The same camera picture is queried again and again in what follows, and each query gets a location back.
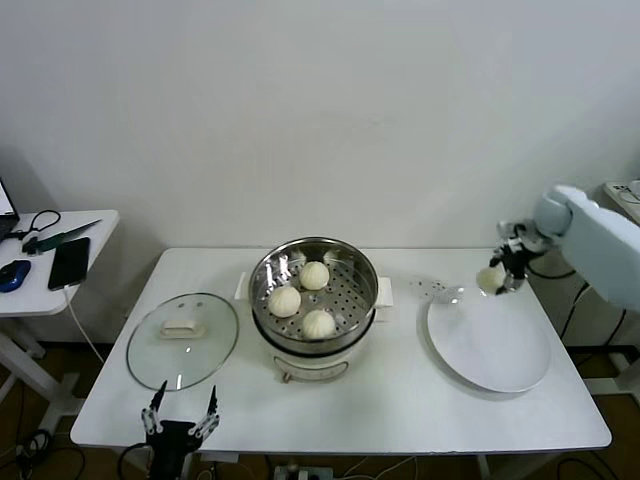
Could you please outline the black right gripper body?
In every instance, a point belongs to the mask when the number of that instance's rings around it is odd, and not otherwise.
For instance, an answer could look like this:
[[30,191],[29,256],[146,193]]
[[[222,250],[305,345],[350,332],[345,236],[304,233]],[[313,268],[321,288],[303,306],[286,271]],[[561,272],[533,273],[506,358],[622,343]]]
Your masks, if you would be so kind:
[[523,281],[526,278],[526,267],[530,261],[530,253],[526,250],[507,248],[503,254],[503,266],[513,280]]

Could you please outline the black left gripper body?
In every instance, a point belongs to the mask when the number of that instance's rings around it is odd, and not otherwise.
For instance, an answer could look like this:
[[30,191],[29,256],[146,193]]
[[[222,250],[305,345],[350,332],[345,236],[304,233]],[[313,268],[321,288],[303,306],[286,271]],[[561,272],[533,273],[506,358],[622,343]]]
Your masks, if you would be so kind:
[[153,427],[146,433],[146,444],[152,449],[149,479],[179,479],[188,455],[201,446],[193,422],[162,420],[161,431]]

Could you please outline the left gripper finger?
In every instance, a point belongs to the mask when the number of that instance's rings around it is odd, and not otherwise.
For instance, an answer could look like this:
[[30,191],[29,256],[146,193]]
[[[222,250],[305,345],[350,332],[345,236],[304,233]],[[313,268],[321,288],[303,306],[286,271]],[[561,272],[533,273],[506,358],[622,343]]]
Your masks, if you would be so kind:
[[200,440],[206,440],[210,434],[218,427],[220,422],[217,399],[217,386],[214,385],[207,406],[206,415],[192,429],[192,435]]
[[158,413],[166,387],[167,381],[164,381],[159,390],[154,394],[149,406],[141,412],[141,420],[146,434],[160,434],[163,430]]

